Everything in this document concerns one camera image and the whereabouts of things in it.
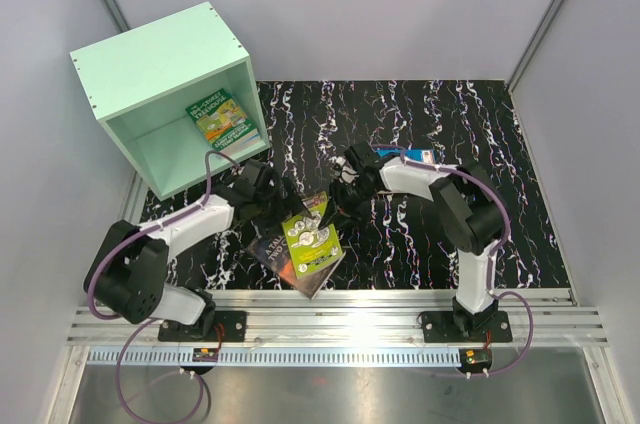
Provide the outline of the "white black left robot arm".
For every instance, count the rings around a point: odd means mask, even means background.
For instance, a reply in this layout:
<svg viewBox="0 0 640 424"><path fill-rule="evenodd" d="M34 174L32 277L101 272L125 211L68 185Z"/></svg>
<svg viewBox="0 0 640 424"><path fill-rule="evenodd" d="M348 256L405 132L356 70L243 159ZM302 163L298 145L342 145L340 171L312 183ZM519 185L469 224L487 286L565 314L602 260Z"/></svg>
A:
<svg viewBox="0 0 640 424"><path fill-rule="evenodd" d="M206 340L215 329L212 304L202 291L166 282L171 261L246 222L262 235L277 235L281 224L298 214L310 212L291 179L250 159L235 175L209 182L199 200L161 219L138 225L120 220L109 228L85 277L90 312L131 324L173 321L190 339Z"/></svg>

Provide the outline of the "lime green paperback book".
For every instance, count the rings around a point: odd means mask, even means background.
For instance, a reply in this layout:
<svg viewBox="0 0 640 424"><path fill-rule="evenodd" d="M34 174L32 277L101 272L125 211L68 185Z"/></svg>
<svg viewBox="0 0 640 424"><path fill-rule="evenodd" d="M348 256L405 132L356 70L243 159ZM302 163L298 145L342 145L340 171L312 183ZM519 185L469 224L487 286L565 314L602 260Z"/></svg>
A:
<svg viewBox="0 0 640 424"><path fill-rule="evenodd" d="M304 200L309 215L298 214L281 224L298 279L328 269L340 262L345 255L335 227L319 226L327 203L325 193L316 194Z"/></svg>

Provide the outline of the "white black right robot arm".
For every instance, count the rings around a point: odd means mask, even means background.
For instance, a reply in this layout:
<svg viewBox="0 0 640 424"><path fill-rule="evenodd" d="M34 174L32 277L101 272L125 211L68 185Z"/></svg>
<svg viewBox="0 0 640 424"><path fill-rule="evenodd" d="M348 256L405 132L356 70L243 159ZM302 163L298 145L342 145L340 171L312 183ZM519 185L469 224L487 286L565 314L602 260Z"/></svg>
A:
<svg viewBox="0 0 640 424"><path fill-rule="evenodd" d="M432 202L445 237L458 254L458 287L445 322L458 337L475 341L498 312L495 261L511 233L510 218L496 188L478 163L439 165L409 157L390 145L350 146L335 165L321 229L359 220L381 193L410 194Z"/></svg>

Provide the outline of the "green 104-storey treehouse book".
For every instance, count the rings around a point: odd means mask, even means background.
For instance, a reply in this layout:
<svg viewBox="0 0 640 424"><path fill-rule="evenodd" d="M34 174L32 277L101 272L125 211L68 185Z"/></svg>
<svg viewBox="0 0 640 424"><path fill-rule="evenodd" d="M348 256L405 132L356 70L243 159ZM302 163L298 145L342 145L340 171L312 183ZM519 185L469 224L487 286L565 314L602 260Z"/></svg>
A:
<svg viewBox="0 0 640 424"><path fill-rule="evenodd" d="M191 104L185 111L211 147L229 132L243 135L258 131L254 122L224 88Z"/></svg>

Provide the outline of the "blue 26-storey treehouse book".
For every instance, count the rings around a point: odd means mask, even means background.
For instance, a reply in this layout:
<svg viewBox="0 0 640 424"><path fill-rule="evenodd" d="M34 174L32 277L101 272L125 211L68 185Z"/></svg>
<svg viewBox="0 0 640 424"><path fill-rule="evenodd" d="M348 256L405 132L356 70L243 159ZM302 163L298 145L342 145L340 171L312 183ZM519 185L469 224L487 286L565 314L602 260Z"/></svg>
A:
<svg viewBox="0 0 640 424"><path fill-rule="evenodd" d="M217 152L231 156L232 154L240 152L246 147L259 141L260 134L257 130L253 130L243 135L229 132L217 139L212 144L212 148Z"/></svg>

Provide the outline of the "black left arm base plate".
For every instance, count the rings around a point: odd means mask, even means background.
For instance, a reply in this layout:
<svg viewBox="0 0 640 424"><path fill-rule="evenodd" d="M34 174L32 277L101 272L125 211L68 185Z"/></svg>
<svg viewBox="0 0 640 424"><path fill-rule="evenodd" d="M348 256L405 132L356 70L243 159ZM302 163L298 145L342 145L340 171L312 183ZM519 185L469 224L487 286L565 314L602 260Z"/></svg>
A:
<svg viewBox="0 0 640 424"><path fill-rule="evenodd" d="M200 318L196 324L185 325L176 321L163 322L158 340L169 343L242 343L245 340L248 314L237 310L216 310Z"/></svg>

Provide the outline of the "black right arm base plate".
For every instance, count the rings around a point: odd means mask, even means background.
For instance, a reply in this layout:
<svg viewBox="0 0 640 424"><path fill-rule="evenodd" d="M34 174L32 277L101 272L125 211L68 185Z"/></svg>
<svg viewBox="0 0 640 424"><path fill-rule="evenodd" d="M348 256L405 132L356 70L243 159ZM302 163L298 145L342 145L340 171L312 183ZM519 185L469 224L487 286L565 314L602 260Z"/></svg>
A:
<svg viewBox="0 0 640 424"><path fill-rule="evenodd" d="M456 326L452 311L423 311L417 321L425 343L485 344L487 336L491 343L513 342L509 317L504 311L498 311L481 330L473 331L469 336L464 336Z"/></svg>

